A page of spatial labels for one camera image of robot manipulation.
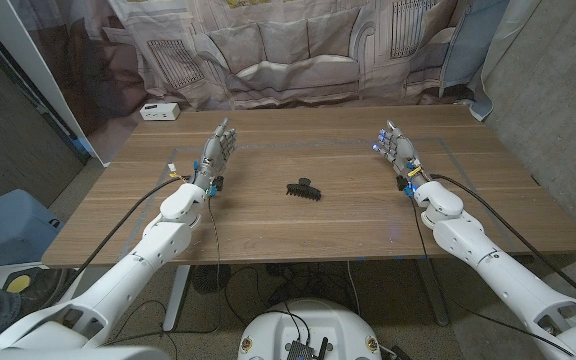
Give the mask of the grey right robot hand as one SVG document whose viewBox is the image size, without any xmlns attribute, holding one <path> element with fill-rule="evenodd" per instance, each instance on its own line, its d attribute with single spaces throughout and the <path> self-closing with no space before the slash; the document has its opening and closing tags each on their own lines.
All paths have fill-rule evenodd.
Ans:
<svg viewBox="0 0 576 360">
<path fill-rule="evenodd" d="M 391 120 L 379 131 L 372 150 L 391 163 L 400 191 L 405 188 L 415 191 L 430 181 L 412 142 Z"/>
</svg>

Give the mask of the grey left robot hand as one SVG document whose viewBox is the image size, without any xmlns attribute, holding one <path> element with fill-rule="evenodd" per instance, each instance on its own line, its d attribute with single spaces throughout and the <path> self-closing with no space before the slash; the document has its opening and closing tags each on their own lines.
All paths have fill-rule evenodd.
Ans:
<svg viewBox="0 0 576 360">
<path fill-rule="evenodd" d="M 229 119 L 224 118 L 207 140 L 192 176 L 191 183 L 203 190 L 224 173 L 228 159 L 236 149 L 236 130 L 229 129 L 228 122 Z"/>
</svg>

